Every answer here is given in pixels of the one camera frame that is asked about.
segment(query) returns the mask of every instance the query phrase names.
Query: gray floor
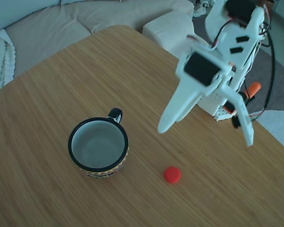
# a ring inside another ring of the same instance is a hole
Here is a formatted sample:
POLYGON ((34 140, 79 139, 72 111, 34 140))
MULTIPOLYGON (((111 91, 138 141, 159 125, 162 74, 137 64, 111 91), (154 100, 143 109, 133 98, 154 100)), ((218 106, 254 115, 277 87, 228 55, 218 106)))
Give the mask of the gray floor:
MULTIPOLYGON (((273 14, 270 34, 275 47, 275 58, 284 66, 284 19, 277 14, 273 14)), ((262 47, 262 50, 270 54, 269 48, 262 47)))

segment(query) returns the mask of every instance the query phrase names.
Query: sofa cushion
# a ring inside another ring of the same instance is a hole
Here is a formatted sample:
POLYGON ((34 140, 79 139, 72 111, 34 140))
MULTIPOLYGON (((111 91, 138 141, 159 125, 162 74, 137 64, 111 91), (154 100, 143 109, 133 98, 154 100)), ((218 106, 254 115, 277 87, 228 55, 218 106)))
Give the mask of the sofa cushion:
POLYGON ((65 5, 65 4, 70 4, 70 3, 75 3, 78 1, 94 1, 94 0, 61 0, 61 5, 65 5))
POLYGON ((192 15, 194 6, 187 0, 94 0, 33 13, 6 28, 16 48, 15 76, 90 34, 113 25, 142 31, 173 10, 192 15))
POLYGON ((60 0, 0 0, 0 30, 33 12, 59 3, 60 0))
POLYGON ((16 49, 15 77, 90 35, 89 30, 61 6, 33 13, 5 30, 16 49))
POLYGON ((113 25, 127 25, 142 31, 142 27, 168 12, 179 10, 192 16, 193 3, 188 0, 94 0, 64 5, 92 34, 113 25))

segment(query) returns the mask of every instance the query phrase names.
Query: black mug handle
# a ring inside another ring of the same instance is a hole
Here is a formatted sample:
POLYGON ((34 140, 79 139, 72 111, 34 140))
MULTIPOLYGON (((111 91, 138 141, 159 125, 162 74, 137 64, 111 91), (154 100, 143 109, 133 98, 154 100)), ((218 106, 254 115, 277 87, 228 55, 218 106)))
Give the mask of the black mug handle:
POLYGON ((122 119, 123 112, 118 108, 112 109, 109 114, 108 118, 112 118, 115 122, 120 123, 122 119))

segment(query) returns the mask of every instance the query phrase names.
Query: black cable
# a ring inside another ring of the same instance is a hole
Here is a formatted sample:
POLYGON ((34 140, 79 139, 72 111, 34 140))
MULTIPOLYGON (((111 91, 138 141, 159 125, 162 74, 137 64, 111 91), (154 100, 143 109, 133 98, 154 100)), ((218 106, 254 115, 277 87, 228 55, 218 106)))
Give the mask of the black cable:
POLYGON ((234 19, 229 19, 229 20, 226 21, 225 24, 220 28, 220 30, 219 30, 217 36, 215 37, 215 39, 214 39, 214 41, 213 41, 212 47, 214 47, 215 43, 217 42, 218 37, 219 37, 221 31, 223 30, 223 28, 224 28, 228 23, 230 23, 230 22, 232 22, 232 21, 234 21, 234 19))
POLYGON ((245 87, 245 90, 246 90, 247 95, 248 95, 248 97, 247 97, 247 102, 246 102, 246 105, 245 105, 245 106, 247 106, 247 105, 248 105, 248 103, 249 103, 249 101, 250 101, 250 95, 249 95, 249 92, 248 92, 248 89, 247 89, 247 86, 246 86, 245 80, 244 80, 244 87, 245 87))
POLYGON ((271 94, 272 94, 272 91, 273 91, 274 81, 275 81, 275 49, 274 49, 273 41, 271 39, 269 32, 267 32, 267 37, 268 37, 268 41, 270 43, 270 50, 271 50, 271 78, 270 78, 270 84, 269 84, 269 88, 268 88, 268 91, 267 91, 266 99, 265 99, 265 102, 264 102, 264 107, 263 107, 262 112, 259 114, 259 116, 262 115, 262 113, 266 110, 266 108, 269 104, 270 97, 271 97, 271 94))

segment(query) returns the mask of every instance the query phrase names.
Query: mug rim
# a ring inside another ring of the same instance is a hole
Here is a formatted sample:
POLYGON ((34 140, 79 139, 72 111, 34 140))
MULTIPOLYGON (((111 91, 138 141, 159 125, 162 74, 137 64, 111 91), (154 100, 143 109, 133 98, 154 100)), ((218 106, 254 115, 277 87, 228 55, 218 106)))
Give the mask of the mug rim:
POLYGON ((108 170, 116 167, 126 156, 127 150, 128 150, 128 137, 127 137, 127 134, 126 134, 124 128, 119 123, 115 122, 113 118, 109 118, 109 117, 107 117, 107 118, 105 118, 105 117, 93 117, 93 118, 89 118, 89 119, 82 121, 71 131, 71 134, 70 134, 69 139, 68 139, 68 152, 69 152, 69 155, 70 155, 72 161, 77 166, 79 166, 81 169, 84 169, 84 170, 87 170, 87 171, 90 171, 90 172, 95 172, 95 173, 105 172, 105 171, 108 171, 108 170), (124 149, 123 149, 121 156, 113 164, 106 166, 106 167, 103 167, 103 168, 91 168, 91 167, 88 167, 88 166, 81 164, 75 158, 75 156, 72 152, 72 148, 71 148, 72 139, 73 139, 75 133, 78 131, 78 129, 81 128, 86 123, 94 122, 94 121, 105 121, 105 122, 109 122, 109 123, 114 124, 121 131, 121 133, 123 134, 123 138, 124 138, 124 149))

